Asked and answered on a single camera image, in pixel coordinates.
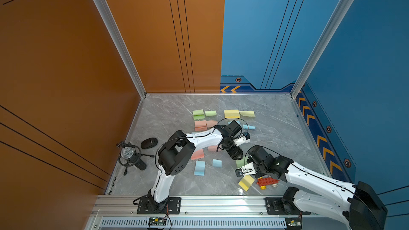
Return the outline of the green memo pad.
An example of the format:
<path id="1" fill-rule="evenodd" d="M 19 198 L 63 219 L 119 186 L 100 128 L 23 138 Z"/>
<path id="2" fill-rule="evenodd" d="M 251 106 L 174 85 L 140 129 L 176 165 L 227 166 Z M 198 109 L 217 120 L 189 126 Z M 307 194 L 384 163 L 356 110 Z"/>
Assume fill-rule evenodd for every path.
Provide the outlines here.
<path id="1" fill-rule="evenodd" d="M 236 160 L 236 169 L 244 169 L 246 167 L 246 160 L 242 158 L 240 160 Z"/>
<path id="2" fill-rule="evenodd" d="M 193 120 L 202 120 L 205 119 L 205 112 L 201 110 L 193 110 L 192 112 Z"/>

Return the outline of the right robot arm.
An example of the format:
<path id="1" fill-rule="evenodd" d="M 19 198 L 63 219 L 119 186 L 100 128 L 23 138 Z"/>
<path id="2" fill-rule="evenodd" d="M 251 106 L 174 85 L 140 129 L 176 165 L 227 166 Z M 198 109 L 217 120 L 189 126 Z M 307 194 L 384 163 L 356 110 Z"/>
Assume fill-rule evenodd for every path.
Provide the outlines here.
<path id="1" fill-rule="evenodd" d="M 344 223 L 351 230 L 383 230 L 388 210 L 371 185 L 353 184 L 312 171 L 290 158 L 272 156 L 263 146 L 251 147 L 237 176 L 265 175 L 291 184 L 282 197 L 288 214 L 309 212 Z"/>

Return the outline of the yellow memo pad front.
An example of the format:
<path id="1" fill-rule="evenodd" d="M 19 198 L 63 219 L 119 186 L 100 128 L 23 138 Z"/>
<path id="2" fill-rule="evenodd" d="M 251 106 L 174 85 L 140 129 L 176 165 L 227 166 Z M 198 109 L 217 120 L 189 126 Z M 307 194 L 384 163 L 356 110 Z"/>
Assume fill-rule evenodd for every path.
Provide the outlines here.
<path id="1" fill-rule="evenodd" d="M 252 176 L 246 175 L 240 180 L 238 185 L 240 186 L 241 189 L 247 192 L 254 182 L 255 179 Z"/>

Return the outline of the yellow memo pad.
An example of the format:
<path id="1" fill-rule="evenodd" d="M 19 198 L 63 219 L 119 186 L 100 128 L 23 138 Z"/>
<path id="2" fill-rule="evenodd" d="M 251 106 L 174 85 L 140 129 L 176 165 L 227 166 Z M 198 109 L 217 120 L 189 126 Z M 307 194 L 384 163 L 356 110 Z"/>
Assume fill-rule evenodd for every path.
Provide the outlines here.
<path id="1" fill-rule="evenodd" d="M 246 175 L 240 180 L 238 185 L 240 186 L 241 189 L 247 192 L 254 182 L 255 179 L 252 176 Z"/>
<path id="2" fill-rule="evenodd" d="M 241 117 L 239 110 L 224 110 L 224 118 L 236 118 Z"/>

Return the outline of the torn blue page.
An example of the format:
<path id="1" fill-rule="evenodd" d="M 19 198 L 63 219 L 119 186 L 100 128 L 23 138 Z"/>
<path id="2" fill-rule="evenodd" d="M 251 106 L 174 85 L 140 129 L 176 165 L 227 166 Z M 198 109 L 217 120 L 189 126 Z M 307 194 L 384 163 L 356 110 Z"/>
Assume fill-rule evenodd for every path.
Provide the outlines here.
<path id="1" fill-rule="evenodd" d="M 248 125 L 243 125 L 244 130 L 255 130 L 255 126 L 248 126 Z"/>
<path id="2" fill-rule="evenodd" d="M 215 168 L 222 168 L 223 163 L 222 163 L 221 160 L 213 159 L 212 160 L 212 165 Z"/>

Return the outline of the torn yellow memo page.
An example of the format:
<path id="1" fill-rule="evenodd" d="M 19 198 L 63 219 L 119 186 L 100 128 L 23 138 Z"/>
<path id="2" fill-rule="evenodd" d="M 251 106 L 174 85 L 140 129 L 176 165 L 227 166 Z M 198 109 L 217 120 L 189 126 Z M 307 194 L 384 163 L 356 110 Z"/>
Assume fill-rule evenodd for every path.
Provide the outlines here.
<path id="1" fill-rule="evenodd" d="M 239 111 L 239 113 L 243 117 L 255 117 L 254 111 Z"/>

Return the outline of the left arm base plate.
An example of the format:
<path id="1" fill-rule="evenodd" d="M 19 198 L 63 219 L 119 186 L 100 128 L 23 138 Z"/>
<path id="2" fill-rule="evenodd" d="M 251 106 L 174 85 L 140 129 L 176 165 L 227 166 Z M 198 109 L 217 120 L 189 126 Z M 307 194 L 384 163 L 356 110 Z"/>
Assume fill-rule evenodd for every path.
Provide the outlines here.
<path id="1" fill-rule="evenodd" d="M 180 197 L 169 197 L 163 202 L 156 203 L 154 200 L 148 197 L 142 197 L 137 205 L 137 214 L 139 215 L 153 215 L 153 214 L 166 214 L 166 215 L 178 215 L 181 209 Z"/>

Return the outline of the pink fanned memo pad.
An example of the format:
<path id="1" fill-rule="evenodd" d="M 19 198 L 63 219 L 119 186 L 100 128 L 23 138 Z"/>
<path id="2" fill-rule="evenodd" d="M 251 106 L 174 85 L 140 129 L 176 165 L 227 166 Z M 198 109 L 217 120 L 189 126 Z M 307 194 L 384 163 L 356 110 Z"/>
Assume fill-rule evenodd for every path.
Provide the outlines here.
<path id="1" fill-rule="evenodd" d="M 203 132 L 208 129 L 207 122 L 205 120 L 195 121 L 194 122 L 194 130 L 196 132 Z"/>

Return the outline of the blue memo pad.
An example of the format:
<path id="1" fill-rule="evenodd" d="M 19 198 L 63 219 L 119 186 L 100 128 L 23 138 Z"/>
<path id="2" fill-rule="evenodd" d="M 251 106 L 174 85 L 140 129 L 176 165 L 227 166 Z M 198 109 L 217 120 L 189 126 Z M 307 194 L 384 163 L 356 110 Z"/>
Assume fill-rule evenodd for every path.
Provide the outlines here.
<path id="1" fill-rule="evenodd" d="M 194 175 L 195 176 L 204 176 L 206 169 L 206 162 L 205 161 L 196 161 Z"/>

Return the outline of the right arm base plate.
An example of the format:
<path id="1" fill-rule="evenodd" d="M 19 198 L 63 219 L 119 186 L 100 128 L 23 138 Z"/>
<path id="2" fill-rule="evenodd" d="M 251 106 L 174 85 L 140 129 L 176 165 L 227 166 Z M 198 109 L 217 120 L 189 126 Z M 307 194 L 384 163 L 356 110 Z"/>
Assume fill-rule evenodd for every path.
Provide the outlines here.
<path id="1" fill-rule="evenodd" d="M 293 201 L 285 198 L 265 198 L 265 205 L 268 215 L 299 215 L 299 210 Z"/>

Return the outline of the torn green memo page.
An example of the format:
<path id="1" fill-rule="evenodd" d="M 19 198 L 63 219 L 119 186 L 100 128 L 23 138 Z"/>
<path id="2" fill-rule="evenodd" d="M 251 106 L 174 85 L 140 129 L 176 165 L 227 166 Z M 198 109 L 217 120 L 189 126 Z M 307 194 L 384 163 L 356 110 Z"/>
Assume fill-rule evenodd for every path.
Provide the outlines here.
<path id="1" fill-rule="evenodd" d="M 217 112 L 215 110 L 212 111 L 205 111 L 205 116 L 206 117 L 213 117 L 213 116 L 217 116 Z"/>

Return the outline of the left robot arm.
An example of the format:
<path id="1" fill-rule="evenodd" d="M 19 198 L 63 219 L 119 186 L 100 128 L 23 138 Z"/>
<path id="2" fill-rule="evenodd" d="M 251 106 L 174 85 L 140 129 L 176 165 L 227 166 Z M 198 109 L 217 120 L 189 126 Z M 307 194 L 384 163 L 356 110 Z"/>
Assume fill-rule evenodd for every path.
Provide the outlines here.
<path id="1" fill-rule="evenodd" d="M 166 203 L 174 177 L 186 167 L 195 152 L 217 146 L 225 150 L 231 159 L 241 160 L 244 153 L 240 146 L 249 141 L 250 134 L 244 132 L 235 120 L 228 125 L 217 124 L 196 134 L 176 131 L 156 153 L 158 174 L 148 192 L 149 201 L 155 206 Z"/>

